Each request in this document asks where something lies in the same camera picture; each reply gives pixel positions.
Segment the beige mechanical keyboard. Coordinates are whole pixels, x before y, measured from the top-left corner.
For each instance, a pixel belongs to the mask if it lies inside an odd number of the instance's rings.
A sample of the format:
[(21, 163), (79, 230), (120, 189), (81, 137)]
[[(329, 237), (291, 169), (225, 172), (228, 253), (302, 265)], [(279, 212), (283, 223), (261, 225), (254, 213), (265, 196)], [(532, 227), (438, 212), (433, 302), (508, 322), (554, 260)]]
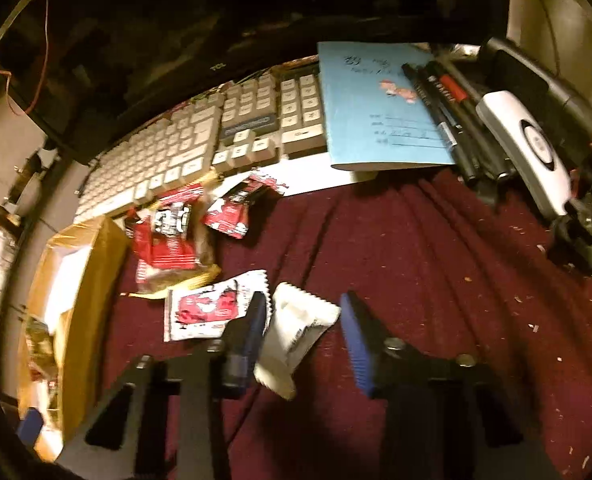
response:
[(210, 170), (234, 174), (325, 148), (317, 71), (265, 72), (182, 102), (105, 151), (74, 220), (119, 216)]

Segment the red black marker pen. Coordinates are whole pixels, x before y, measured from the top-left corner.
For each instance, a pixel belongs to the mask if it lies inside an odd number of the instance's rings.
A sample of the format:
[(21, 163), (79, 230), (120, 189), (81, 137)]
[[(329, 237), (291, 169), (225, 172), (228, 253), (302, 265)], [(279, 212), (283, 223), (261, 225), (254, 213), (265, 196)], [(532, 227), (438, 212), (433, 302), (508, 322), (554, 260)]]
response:
[(486, 174), (497, 182), (514, 177), (513, 166), (506, 159), (498, 141), (476, 116), (468, 94), (438, 62), (428, 62), (424, 70), (430, 88), (439, 96), (441, 104), (467, 137), (467, 146), (472, 149)]

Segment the red snack packet pile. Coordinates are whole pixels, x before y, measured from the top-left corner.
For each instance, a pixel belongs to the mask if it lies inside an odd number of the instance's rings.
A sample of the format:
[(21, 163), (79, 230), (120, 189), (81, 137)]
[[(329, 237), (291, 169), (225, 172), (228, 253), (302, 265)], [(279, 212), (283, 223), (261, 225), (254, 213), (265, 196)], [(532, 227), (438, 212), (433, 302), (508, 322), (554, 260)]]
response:
[(159, 299), (169, 289), (196, 289), (220, 273), (203, 217), (209, 188), (200, 183), (168, 191), (141, 211), (130, 210), (125, 233), (136, 255), (136, 294)]

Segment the gold cardboard box tray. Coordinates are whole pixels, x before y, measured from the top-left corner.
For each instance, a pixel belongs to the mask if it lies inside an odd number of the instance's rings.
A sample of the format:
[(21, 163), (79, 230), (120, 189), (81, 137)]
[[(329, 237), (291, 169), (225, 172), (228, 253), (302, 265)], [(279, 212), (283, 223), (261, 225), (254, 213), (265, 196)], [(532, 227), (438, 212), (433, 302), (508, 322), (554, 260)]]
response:
[(53, 341), (55, 414), (49, 414), (46, 373), (30, 364), (26, 336), (18, 344), (17, 400), (19, 414), (36, 408), (42, 415), (34, 450), (48, 462), (57, 458), (96, 402), (108, 308), (128, 245), (122, 229), (99, 216), (52, 236), (34, 272), (22, 332), (38, 321)]

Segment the dark red table cloth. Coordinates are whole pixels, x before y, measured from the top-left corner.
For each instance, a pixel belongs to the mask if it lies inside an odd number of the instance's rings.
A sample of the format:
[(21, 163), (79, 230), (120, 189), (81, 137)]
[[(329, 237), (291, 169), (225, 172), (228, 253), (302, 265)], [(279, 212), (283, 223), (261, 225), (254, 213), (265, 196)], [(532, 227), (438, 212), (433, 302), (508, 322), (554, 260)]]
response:
[[(356, 292), (403, 340), (489, 364), (565, 479), (592, 479), (592, 278), (546, 258), (525, 194), (484, 205), (448, 171), (261, 200), (246, 237), (215, 239), (225, 278), (262, 269), (328, 301)], [(237, 479), (372, 479), (384, 406), (354, 384), (329, 330), (287, 401), (259, 388), (224, 408)]]

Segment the red black candy packet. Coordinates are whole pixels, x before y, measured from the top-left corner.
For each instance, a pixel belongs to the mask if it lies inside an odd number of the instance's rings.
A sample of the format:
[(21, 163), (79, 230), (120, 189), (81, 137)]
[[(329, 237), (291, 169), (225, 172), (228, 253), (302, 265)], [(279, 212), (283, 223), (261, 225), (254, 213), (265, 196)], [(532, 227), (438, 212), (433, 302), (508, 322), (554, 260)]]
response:
[(249, 209), (261, 197), (283, 196), (287, 185), (270, 174), (253, 171), (215, 199), (202, 219), (205, 226), (241, 240), (248, 232)]

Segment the black microphone stand device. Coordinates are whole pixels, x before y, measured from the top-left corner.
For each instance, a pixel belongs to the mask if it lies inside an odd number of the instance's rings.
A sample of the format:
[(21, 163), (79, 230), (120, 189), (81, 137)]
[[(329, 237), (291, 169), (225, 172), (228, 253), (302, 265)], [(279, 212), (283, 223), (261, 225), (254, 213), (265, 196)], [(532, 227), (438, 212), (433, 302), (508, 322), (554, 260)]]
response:
[(512, 41), (491, 38), (479, 51), (494, 84), (535, 116), (572, 177), (572, 198), (554, 222), (554, 248), (592, 273), (592, 105)]

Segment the red white snack packet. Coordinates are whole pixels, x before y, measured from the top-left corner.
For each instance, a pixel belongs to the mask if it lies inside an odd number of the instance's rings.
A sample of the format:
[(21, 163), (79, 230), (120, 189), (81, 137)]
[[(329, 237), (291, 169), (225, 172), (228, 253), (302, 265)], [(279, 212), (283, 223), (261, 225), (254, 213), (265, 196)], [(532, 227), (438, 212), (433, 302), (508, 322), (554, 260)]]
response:
[(170, 290), (165, 299), (162, 340), (171, 342), (221, 337), (226, 324), (244, 318), (255, 292), (261, 292), (267, 301), (266, 332), (272, 318), (266, 270), (247, 271), (194, 290)]

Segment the blue exercise notebook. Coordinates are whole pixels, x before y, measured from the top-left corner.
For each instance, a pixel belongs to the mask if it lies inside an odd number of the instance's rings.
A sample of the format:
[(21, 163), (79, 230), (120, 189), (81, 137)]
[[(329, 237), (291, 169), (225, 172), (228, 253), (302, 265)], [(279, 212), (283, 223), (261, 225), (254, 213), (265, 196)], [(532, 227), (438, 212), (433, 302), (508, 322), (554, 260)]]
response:
[(402, 66), (433, 57), (415, 44), (318, 43), (326, 145), (347, 171), (447, 166), (449, 149)]

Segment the black monitor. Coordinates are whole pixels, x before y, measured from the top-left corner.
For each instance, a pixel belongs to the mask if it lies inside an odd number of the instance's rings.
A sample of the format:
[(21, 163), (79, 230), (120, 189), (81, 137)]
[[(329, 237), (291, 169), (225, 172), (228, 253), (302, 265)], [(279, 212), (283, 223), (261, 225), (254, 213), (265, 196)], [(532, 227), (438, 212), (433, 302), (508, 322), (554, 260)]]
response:
[(479, 44), (509, 0), (0, 0), (0, 70), (77, 162), (180, 101), (321, 41)]

